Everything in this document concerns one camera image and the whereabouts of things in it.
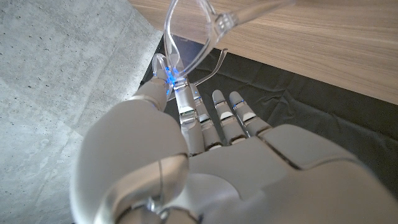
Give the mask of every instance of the glasses lens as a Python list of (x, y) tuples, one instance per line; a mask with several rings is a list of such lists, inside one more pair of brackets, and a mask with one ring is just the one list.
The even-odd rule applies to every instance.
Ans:
[(200, 0), (179, 0), (170, 18), (170, 35), (177, 55), (168, 55), (175, 76), (185, 75), (208, 40), (210, 18)]

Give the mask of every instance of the fingertip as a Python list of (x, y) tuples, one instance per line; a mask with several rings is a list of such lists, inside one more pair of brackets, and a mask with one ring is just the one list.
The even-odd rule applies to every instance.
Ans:
[(231, 94), (229, 94), (229, 101), (231, 102), (232, 105), (236, 105), (242, 102), (243, 98), (238, 92), (233, 91)]
[(225, 101), (223, 93), (219, 90), (215, 90), (213, 92), (213, 101), (215, 105), (221, 103), (222, 101)]

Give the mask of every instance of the glasses temple arm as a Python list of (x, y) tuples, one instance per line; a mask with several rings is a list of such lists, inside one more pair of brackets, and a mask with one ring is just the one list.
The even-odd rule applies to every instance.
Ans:
[(293, 4), (295, 4), (295, 0), (260, 1), (242, 9), (229, 12), (228, 14), (231, 16), (234, 23), (233, 26), (235, 27), (275, 11), (276, 9)]

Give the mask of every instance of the robot finger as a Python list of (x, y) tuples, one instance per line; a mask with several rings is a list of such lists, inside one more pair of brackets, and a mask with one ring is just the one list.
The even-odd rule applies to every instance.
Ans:
[(271, 128), (268, 123), (259, 118), (253, 110), (250, 109), (249, 105), (238, 92), (232, 92), (229, 95), (229, 101), (233, 105), (233, 109), (238, 115), (242, 126), (246, 129), (245, 131), (250, 137), (257, 136)]
[(240, 127), (235, 115), (232, 114), (227, 102), (221, 91), (213, 92), (213, 101), (220, 118), (221, 127), (223, 128), (227, 143), (235, 144), (246, 139), (242, 128)]
[(188, 80), (185, 80), (175, 83), (174, 90), (180, 114), (181, 133), (187, 142), (189, 154), (200, 154), (205, 151), (205, 145), (191, 86)]
[(203, 133), (203, 141), (205, 143), (205, 150), (215, 149), (221, 147), (222, 143), (220, 137), (218, 136), (217, 130), (211, 120), (209, 113), (207, 112), (206, 106), (199, 94), (197, 87), (193, 84), (190, 85), (193, 95), (193, 100), (195, 101), (198, 118), (201, 126), (201, 131)]

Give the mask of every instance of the glasses frame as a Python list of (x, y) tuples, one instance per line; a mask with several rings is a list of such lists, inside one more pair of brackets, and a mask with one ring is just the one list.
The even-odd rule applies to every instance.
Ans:
[(167, 65), (169, 66), (171, 76), (175, 81), (184, 79), (194, 68), (196, 68), (196, 66), (198, 66), (199, 63), (202, 62), (216, 46), (220, 39), (223, 38), (232, 28), (275, 11), (281, 7), (295, 3), (295, 0), (259, 1), (236, 11), (217, 14), (208, 0), (196, 0), (203, 9), (207, 22), (211, 24), (211, 29), (209, 30), (209, 34), (203, 48), (199, 51), (191, 64), (182, 65), (178, 48), (173, 41), (172, 33), (170, 32), (171, 18), (179, 1), (184, 0), (172, 0), (170, 3), (164, 24), (164, 46)]

